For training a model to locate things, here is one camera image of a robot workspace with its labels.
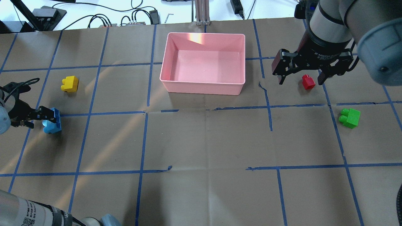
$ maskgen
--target blue block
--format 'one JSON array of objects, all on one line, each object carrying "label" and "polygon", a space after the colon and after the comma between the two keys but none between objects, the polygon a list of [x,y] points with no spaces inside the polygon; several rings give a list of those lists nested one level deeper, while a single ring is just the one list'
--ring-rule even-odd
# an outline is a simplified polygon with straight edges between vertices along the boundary
[{"label": "blue block", "polygon": [[62,122],[60,121],[60,112],[56,108],[51,108],[54,111],[54,117],[56,118],[56,123],[52,123],[48,120],[43,120],[42,125],[45,127],[43,131],[47,134],[54,134],[62,130]]}]

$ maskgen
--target pink plastic container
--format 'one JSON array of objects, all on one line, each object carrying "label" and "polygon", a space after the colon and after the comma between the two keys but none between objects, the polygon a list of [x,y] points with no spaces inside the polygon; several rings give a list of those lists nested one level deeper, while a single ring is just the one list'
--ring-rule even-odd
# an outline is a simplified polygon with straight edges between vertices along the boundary
[{"label": "pink plastic container", "polygon": [[169,33],[160,81],[168,92],[239,95],[246,82],[245,35]]}]

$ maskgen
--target black hose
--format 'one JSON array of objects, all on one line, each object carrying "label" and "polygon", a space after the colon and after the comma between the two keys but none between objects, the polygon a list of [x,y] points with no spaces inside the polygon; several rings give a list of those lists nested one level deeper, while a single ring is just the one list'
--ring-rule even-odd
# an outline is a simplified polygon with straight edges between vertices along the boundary
[{"label": "black hose", "polygon": [[399,226],[402,226],[402,185],[396,196],[396,214],[398,215]]}]

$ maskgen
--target white floor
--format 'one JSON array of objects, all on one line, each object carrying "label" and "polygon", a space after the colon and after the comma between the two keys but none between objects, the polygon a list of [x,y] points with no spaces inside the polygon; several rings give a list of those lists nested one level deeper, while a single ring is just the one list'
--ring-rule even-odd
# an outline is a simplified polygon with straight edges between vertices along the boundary
[{"label": "white floor", "polygon": [[[56,1],[50,0],[24,0],[24,4],[33,11],[35,8],[41,8],[42,6],[52,6]],[[86,0],[77,2],[91,2],[94,4],[100,4],[110,8],[118,10],[126,10],[130,8],[130,0]],[[245,17],[247,18],[250,13],[253,0],[241,0]],[[140,0],[133,0],[133,5],[137,6]],[[209,10],[210,18],[212,21],[231,21],[231,20],[241,20],[239,15],[235,15],[230,5],[230,0],[209,0]],[[295,0],[256,0],[253,11],[251,12],[250,18],[260,19],[260,18],[282,18],[282,17],[293,17],[294,8],[297,2]],[[162,0],[144,0],[142,6],[153,6],[155,7],[160,15],[161,23],[165,23],[165,20],[169,15],[166,23],[187,23],[191,22],[191,0],[186,2],[163,2]],[[61,30],[68,26],[75,20],[86,16],[93,15],[96,13],[103,13],[108,16],[112,23],[120,24],[121,18],[125,15],[131,17],[131,12],[115,12],[106,8],[99,6],[83,5],[83,4],[61,4],[56,6],[56,8],[67,10],[66,16],[58,24],[55,30]],[[21,20],[26,21],[25,17],[18,11]],[[18,17],[13,8],[11,1],[0,0],[0,20],[2,21],[17,21]],[[81,29],[88,26],[90,17],[82,19],[70,26],[68,29]],[[149,24],[149,19],[143,13],[137,14],[137,21],[144,21]],[[94,20],[91,27],[98,27],[102,25],[100,20]]]}]

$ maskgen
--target toy block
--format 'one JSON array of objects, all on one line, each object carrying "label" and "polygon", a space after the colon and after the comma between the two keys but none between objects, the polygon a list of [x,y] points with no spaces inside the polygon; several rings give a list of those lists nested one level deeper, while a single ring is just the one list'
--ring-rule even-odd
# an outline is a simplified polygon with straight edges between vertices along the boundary
[{"label": "toy block", "polygon": [[360,111],[355,110],[353,108],[350,109],[342,109],[340,112],[341,116],[339,117],[339,121],[346,127],[351,129],[355,128],[357,124],[359,124]]},{"label": "toy block", "polygon": [[47,134],[57,133],[58,131],[62,130],[62,122],[60,121],[60,112],[56,108],[52,107],[51,110],[54,111],[54,117],[56,118],[56,123],[52,123],[48,120],[43,120],[42,125],[45,127],[43,131]]},{"label": "toy block", "polygon": [[305,90],[312,89],[316,85],[314,79],[310,77],[308,74],[303,75],[302,79],[303,79],[302,83]]},{"label": "toy block", "polygon": [[78,88],[78,78],[75,76],[67,76],[62,80],[63,85],[61,86],[62,91],[65,92],[77,92]]}]

